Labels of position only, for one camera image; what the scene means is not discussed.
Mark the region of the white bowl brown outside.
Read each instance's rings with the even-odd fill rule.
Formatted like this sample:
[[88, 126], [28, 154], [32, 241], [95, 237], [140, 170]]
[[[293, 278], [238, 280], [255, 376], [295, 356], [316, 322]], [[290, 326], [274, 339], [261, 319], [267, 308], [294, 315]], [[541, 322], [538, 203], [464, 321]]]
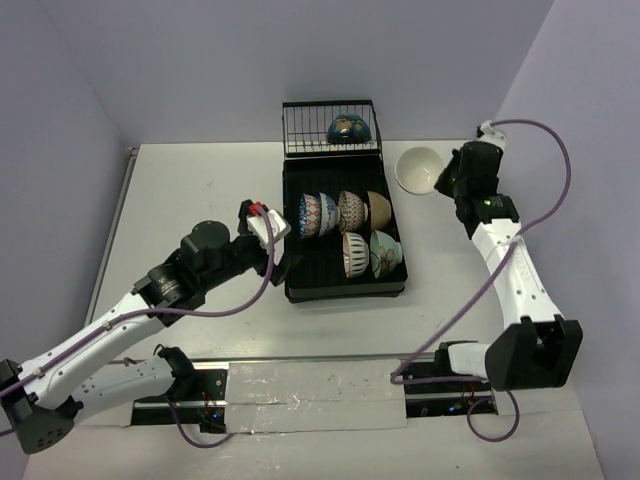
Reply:
[[395, 165], [400, 187], [413, 195], [432, 193], [445, 168], [441, 155], [428, 147], [414, 147], [405, 151]]

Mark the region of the dark blue patterned bowl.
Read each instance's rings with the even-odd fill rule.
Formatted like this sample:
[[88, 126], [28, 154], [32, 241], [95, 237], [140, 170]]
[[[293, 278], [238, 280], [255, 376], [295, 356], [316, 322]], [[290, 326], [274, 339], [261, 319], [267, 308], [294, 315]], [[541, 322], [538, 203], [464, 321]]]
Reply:
[[321, 204], [310, 194], [302, 194], [299, 202], [299, 233], [303, 239], [319, 233], [321, 226]]

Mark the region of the black bowl tan outside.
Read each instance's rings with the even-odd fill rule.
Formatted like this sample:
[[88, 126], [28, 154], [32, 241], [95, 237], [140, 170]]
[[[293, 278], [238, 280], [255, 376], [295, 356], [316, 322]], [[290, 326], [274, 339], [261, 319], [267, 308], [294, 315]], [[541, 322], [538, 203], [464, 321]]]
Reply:
[[368, 191], [367, 196], [371, 230], [382, 230], [391, 220], [391, 203], [385, 196], [374, 191]]

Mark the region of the blue and white floral bowl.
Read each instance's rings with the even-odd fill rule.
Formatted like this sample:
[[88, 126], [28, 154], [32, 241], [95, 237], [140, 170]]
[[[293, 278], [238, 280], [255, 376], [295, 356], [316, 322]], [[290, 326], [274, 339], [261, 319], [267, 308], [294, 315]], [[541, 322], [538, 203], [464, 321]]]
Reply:
[[333, 198], [323, 192], [319, 193], [321, 206], [321, 222], [318, 232], [319, 236], [330, 234], [339, 223], [340, 210]]

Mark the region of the white bowl patterned rim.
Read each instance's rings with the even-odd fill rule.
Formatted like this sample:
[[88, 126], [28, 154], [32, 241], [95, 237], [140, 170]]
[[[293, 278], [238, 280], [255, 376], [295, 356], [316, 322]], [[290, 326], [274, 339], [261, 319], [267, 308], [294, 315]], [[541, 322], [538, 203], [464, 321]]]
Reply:
[[356, 278], [363, 275], [369, 266], [369, 246], [358, 233], [345, 232], [343, 234], [342, 255], [347, 278]]

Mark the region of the pale green bowl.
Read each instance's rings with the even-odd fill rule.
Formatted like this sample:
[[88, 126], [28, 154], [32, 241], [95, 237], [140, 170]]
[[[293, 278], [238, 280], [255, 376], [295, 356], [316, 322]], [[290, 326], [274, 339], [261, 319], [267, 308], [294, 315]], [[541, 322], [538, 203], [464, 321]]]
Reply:
[[376, 279], [390, 274], [404, 260], [401, 243], [380, 230], [371, 232], [369, 254], [370, 266]]

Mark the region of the red lattice patterned bowl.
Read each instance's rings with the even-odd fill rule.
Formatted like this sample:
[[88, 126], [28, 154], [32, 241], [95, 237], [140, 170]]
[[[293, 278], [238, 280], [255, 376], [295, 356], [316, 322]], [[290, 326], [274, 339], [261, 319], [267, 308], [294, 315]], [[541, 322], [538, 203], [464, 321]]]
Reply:
[[367, 203], [350, 191], [340, 192], [338, 208], [340, 210], [338, 228], [342, 234], [356, 232], [368, 220], [369, 207]]

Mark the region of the brown bowl cream inside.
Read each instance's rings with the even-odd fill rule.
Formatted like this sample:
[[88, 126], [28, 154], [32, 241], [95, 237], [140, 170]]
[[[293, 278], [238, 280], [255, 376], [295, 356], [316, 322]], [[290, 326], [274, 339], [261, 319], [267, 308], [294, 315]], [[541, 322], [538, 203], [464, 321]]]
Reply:
[[357, 114], [337, 116], [326, 132], [326, 141], [331, 145], [364, 144], [371, 138], [369, 125]]

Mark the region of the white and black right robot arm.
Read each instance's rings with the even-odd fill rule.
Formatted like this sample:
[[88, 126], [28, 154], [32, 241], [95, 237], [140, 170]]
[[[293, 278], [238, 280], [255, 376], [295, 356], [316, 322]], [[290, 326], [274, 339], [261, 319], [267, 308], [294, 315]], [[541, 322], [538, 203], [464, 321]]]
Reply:
[[503, 150], [474, 140], [454, 150], [435, 188], [453, 199], [456, 216], [481, 254], [501, 307], [504, 330], [490, 344], [441, 344], [434, 367], [439, 387], [455, 391], [469, 376], [498, 391], [559, 388], [566, 384], [583, 339], [551, 300], [522, 237], [519, 214], [500, 194]]

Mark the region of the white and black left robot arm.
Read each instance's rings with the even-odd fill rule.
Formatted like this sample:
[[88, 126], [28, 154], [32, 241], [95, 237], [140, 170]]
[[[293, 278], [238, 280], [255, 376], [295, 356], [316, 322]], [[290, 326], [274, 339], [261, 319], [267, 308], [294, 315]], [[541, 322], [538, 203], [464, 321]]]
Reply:
[[119, 371], [106, 366], [181, 318], [204, 316], [207, 293], [248, 270], [264, 285], [281, 284], [290, 264], [275, 261], [275, 246], [290, 231], [280, 212], [246, 200], [236, 238], [218, 221], [198, 223], [98, 320], [32, 359], [2, 361], [1, 407], [23, 452], [46, 450], [76, 425], [129, 401], [188, 396], [197, 374], [177, 347]]

